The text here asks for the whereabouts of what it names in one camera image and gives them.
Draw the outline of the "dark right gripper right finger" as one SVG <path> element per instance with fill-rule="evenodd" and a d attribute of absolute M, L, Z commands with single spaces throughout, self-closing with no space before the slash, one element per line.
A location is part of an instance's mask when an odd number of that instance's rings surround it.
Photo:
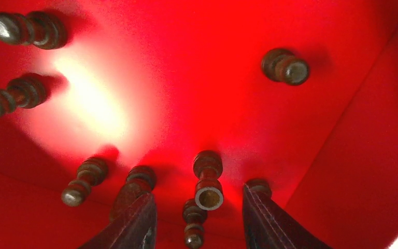
<path fill-rule="evenodd" d="M 248 185 L 243 187 L 243 223 L 247 248 L 331 248 L 267 193 Z"/>

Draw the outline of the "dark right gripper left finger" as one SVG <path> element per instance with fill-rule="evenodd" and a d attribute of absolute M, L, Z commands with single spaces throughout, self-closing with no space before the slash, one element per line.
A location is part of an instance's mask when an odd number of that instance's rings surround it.
<path fill-rule="evenodd" d="M 154 195 L 147 193 L 80 248 L 155 248 L 156 237 L 157 206 Z"/>

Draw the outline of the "dark piece in tray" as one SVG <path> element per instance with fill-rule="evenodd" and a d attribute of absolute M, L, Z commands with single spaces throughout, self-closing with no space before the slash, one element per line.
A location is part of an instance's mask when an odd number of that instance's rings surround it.
<path fill-rule="evenodd" d="M 269 199 L 272 197 L 272 190 L 268 181 L 264 178 L 252 178 L 245 182 L 249 189 L 255 192 L 264 193 Z"/>

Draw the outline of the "dark bishop in tray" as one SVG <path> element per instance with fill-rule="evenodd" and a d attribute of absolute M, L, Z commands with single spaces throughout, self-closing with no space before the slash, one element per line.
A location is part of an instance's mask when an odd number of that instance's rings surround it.
<path fill-rule="evenodd" d="M 109 213 L 112 223 L 127 207 L 141 195 L 151 193 L 157 183 L 154 170 L 147 165 L 133 167 L 120 188 Z"/>

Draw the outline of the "dark pawn in tray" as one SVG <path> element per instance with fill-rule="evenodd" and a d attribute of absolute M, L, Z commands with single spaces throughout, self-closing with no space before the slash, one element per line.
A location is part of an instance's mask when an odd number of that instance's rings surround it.
<path fill-rule="evenodd" d="M 0 41 L 52 50 L 66 45 L 68 32 L 64 23 L 50 12 L 32 11 L 26 15 L 0 12 Z"/>
<path fill-rule="evenodd" d="M 289 86 L 303 84 L 310 75 L 307 62 L 285 48 L 269 50 L 262 58 L 261 70 L 269 80 Z"/>
<path fill-rule="evenodd" d="M 14 78 L 5 89 L 0 89 L 0 118 L 17 108 L 34 108 L 44 103 L 47 97 L 47 89 L 38 75 Z"/>
<path fill-rule="evenodd" d="M 186 222 L 184 228 L 184 244 L 188 248 L 198 249 L 204 244 L 204 222 L 207 219 L 207 211 L 201 209 L 194 199 L 185 202 L 182 217 Z"/>
<path fill-rule="evenodd" d="M 77 169 L 76 178 L 62 191 L 62 202 L 70 207 L 77 207 L 85 202 L 92 187 L 101 184 L 108 175 L 106 160 L 100 157 L 86 159 Z"/>

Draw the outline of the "dark rook in tray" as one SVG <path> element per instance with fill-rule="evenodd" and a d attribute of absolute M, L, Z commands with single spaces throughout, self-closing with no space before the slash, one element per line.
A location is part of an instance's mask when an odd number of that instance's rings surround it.
<path fill-rule="evenodd" d="M 206 211 L 218 209 L 224 201 L 219 177 L 223 172 L 220 155 L 213 150 L 203 150 L 194 158 L 193 172 L 198 178 L 195 186 L 194 201 Z"/>

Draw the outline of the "red plastic tray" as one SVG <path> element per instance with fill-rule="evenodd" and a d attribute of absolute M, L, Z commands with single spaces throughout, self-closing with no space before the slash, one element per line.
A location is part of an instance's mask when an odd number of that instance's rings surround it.
<path fill-rule="evenodd" d="M 157 248 L 184 248 L 193 160 L 221 154 L 223 205 L 204 248 L 245 248 L 242 188 L 272 198 L 333 248 L 398 236 L 398 1 L 0 1 L 56 15 L 66 45 L 0 41 L 0 88 L 24 73 L 50 98 L 0 118 L 0 248 L 77 248 L 108 224 L 130 168 L 157 174 Z M 305 60 L 299 86 L 263 56 Z M 85 202 L 62 191 L 90 157 L 108 175 Z"/>

